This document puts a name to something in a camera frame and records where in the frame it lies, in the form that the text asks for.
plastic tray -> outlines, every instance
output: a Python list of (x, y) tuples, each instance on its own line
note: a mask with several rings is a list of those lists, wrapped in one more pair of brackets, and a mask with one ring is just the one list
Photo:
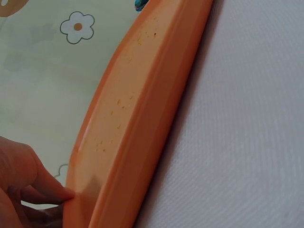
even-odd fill
[(212, 0), (150, 0), (114, 53), (69, 162), (65, 228), (132, 227)]

blue object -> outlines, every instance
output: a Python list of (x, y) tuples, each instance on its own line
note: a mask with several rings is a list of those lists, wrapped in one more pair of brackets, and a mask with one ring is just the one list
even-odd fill
[(140, 12), (146, 6), (149, 0), (135, 0), (135, 10)]

human hand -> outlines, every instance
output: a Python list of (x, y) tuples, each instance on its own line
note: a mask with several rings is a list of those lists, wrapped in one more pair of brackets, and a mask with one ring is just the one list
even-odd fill
[(35, 210), (21, 204), (61, 205), (74, 197), (44, 168), (28, 145), (0, 136), (0, 227), (61, 228), (62, 206)]

white textured cloth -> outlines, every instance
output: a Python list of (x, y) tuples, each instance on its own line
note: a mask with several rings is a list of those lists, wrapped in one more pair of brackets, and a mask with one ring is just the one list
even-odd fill
[(304, 227), (304, 1), (215, 0), (137, 228)]

white flower print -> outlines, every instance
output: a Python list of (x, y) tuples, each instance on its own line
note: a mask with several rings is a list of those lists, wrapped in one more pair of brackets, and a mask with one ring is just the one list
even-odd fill
[(70, 44), (77, 44), (81, 39), (90, 39), (94, 35), (92, 26), (95, 19), (90, 14), (81, 12), (71, 13), (68, 20), (65, 20), (60, 25), (61, 33), (66, 35), (66, 39)]

